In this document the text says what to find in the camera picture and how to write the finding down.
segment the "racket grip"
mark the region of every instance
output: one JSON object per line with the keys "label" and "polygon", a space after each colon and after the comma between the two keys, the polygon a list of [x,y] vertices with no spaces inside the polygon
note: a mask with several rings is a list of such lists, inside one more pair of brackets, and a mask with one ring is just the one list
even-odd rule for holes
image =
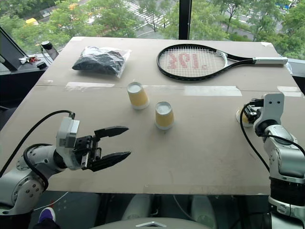
{"label": "racket grip", "polygon": [[254,57],[255,64],[286,64],[287,57]]}

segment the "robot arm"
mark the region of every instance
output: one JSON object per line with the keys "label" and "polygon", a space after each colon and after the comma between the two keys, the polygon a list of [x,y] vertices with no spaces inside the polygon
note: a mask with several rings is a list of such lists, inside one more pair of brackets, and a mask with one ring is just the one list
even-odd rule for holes
{"label": "robot arm", "polygon": [[100,138],[119,135],[127,127],[115,126],[95,131],[94,136],[76,138],[80,121],[65,117],[56,136],[56,146],[35,144],[30,146],[16,166],[0,178],[0,216],[14,216],[29,213],[47,188],[48,179],[66,168],[71,170],[90,169],[93,172],[113,166],[124,160],[129,152],[102,156],[98,148]]}
{"label": "robot arm", "polygon": [[245,109],[245,114],[248,120],[254,121],[255,133],[263,138],[264,149],[269,156],[271,195],[268,200],[272,211],[267,215],[270,219],[266,220],[269,221],[269,225],[265,228],[303,229],[305,154],[300,148],[288,142],[297,143],[297,139],[281,125],[283,110],[283,94],[265,94],[263,105],[260,105],[259,109],[256,109],[255,105],[250,105]]}

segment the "person's foot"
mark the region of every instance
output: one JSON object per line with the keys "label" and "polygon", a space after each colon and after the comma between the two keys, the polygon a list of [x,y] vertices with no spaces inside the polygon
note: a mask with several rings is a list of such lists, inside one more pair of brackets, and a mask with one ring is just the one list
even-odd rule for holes
{"label": "person's foot", "polygon": [[55,222],[56,218],[53,208],[44,208],[41,211],[38,222],[41,223],[44,219],[52,219]]}

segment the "paper cup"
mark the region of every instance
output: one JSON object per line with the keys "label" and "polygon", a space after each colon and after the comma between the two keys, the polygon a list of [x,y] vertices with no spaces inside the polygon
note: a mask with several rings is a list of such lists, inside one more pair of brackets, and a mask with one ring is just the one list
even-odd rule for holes
{"label": "paper cup", "polygon": [[156,105],[156,125],[161,130],[168,130],[174,124],[173,110],[168,102],[159,102]]}
{"label": "paper cup", "polygon": [[[237,119],[237,121],[239,122],[240,121],[240,112],[242,111],[242,107],[241,108],[239,108],[238,110],[237,110],[237,112],[236,112],[236,119]],[[244,127],[252,127],[253,126],[253,124],[250,124],[249,122],[248,122],[248,118],[247,118],[247,116],[245,115],[245,113],[243,113],[243,126]]]}
{"label": "paper cup", "polygon": [[142,110],[149,105],[149,100],[142,87],[142,84],[138,82],[128,84],[127,92],[134,109]]}

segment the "tree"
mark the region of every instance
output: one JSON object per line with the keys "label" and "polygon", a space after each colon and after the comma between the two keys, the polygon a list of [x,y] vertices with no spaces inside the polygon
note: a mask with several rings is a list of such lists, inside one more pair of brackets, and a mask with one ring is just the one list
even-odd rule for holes
{"label": "tree", "polygon": [[[178,39],[179,4],[177,3],[172,13],[166,16],[169,26],[162,29],[162,34],[167,39]],[[192,5],[190,39],[192,40],[223,40],[228,35],[218,26],[222,19],[219,7],[209,2],[194,1]]]}
{"label": "tree", "polygon": [[227,33],[230,29],[233,16],[238,16],[242,11],[249,9],[249,2],[247,0],[213,0],[213,3],[219,6],[221,14],[226,12],[229,15]]}
{"label": "tree", "polygon": [[298,3],[289,10],[283,21],[285,46],[281,47],[282,54],[293,58],[305,59],[305,2]]}
{"label": "tree", "polygon": [[69,41],[69,35],[63,32],[54,33],[54,30],[55,28],[48,22],[39,25],[30,24],[19,29],[13,29],[12,37],[25,52],[32,54],[40,52],[39,45],[43,41],[51,41],[57,49]]}
{"label": "tree", "polygon": [[252,0],[250,8],[253,9],[251,18],[251,32],[254,35],[253,41],[261,32],[272,33],[275,31],[276,24],[283,19],[283,15],[276,7],[276,3],[285,4],[285,0]]}
{"label": "tree", "polygon": [[74,36],[97,36],[97,26],[88,24],[89,13],[85,6],[77,0],[56,1],[57,9],[50,16],[49,24],[53,33],[64,33],[70,38]]}
{"label": "tree", "polygon": [[17,15],[25,18],[54,5],[54,0],[2,0],[0,1],[0,16],[6,14],[10,17]]}
{"label": "tree", "polygon": [[25,25],[25,20],[19,18],[17,15],[11,18],[8,15],[3,15],[0,18],[0,26],[9,35],[12,34],[13,29],[20,29],[24,25]]}
{"label": "tree", "polygon": [[139,13],[148,17],[145,17],[146,23],[156,32],[158,21],[162,17],[157,0],[135,0],[135,2],[140,6]]}
{"label": "tree", "polygon": [[141,22],[124,7],[122,0],[91,0],[88,2],[93,26],[103,25],[102,34],[110,37],[135,37]]}
{"label": "tree", "polygon": [[160,12],[165,14],[171,14],[171,9],[174,7],[174,5],[178,2],[178,0],[163,0],[160,2],[159,10]]}
{"label": "tree", "polygon": [[276,51],[289,58],[305,59],[305,2],[289,10],[283,20],[282,33],[262,31],[257,39],[272,42]]}

